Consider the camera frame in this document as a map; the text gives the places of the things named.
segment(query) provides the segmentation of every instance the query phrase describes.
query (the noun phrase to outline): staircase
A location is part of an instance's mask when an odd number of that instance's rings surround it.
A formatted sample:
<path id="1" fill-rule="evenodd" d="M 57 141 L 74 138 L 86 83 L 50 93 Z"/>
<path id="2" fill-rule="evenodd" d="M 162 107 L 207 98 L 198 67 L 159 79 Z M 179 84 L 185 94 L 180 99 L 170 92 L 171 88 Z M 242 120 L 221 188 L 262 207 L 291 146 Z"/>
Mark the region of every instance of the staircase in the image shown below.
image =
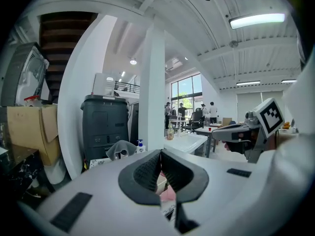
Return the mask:
<path id="1" fill-rule="evenodd" d="M 63 73 L 73 49 L 96 17 L 96 13 L 77 11 L 41 16 L 40 46 L 49 60 L 45 79 L 52 102 L 58 102 Z"/>

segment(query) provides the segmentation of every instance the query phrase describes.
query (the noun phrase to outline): floor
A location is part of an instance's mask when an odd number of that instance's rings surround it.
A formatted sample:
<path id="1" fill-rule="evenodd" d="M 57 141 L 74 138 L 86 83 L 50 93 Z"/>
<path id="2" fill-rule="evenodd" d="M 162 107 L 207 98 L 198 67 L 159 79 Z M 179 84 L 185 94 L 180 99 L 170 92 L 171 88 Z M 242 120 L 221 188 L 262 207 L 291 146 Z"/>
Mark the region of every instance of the floor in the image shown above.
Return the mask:
<path id="1" fill-rule="evenodd" d="M 219 141 L 219 144 L 216 146 L 215 152 L 210 152 L 209 158 L 224 161 L 247 162 L 244 155 L 237 152 L 227 151 L 226 148 L 224 148 L 224 143 L 221 141 Z"/>

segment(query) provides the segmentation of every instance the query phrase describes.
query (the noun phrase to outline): white pillar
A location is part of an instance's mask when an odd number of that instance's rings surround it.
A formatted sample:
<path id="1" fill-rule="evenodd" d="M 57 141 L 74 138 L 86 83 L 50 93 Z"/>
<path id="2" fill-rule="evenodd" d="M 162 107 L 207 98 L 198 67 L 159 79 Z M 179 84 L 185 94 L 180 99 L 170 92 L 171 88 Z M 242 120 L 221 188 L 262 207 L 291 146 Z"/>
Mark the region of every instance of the white pillar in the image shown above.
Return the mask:
<path id="1" fill-rule="evenodd" d="M 165 39 L 157 16 L 147 30 L 139 99 L 139 139 L 147 150 L 164 148 Z"/>
<path id="2" fill-rule="evenodd" d="M 117 18 L 100 15 L 75 46 L 65 68 L 58 98 L 58 133 L 61 151 L 71 179 L 83 165 L 82 115 L 86 95 L 93 91 L 96 73 L 103 70 L 104 57 Z"/>

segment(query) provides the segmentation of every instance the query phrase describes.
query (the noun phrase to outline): railing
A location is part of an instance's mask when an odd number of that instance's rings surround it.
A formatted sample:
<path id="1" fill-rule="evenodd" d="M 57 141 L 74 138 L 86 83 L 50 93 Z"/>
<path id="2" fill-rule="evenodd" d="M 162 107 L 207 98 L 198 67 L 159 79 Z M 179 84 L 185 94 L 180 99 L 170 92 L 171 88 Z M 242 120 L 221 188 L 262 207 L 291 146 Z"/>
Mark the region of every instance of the railing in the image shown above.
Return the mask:
<path id="1" fill-rule="evenodd" d="M 125 82 L 115 81 L 114 90 L 140 93 L 140 86 L 129 84 L 129 83 L 125 83 Z"/>

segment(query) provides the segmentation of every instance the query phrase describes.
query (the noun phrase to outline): paper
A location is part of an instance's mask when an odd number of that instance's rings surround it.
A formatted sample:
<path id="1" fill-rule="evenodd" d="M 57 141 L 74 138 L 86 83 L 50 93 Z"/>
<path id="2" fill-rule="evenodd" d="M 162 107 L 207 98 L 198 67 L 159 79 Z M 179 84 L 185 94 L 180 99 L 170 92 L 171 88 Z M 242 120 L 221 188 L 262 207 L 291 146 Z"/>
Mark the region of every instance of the paper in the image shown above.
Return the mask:
<path id="1" fill-rule="evenodd" d="M 89 169 L 91 169 L 97 165 L 102 165 L 102 164 L 106 164 L 106 163 L 110 163 L 110 162 L 112 162 L 112 160 L 110 158 L 93 159 L 90 161 Z"/>

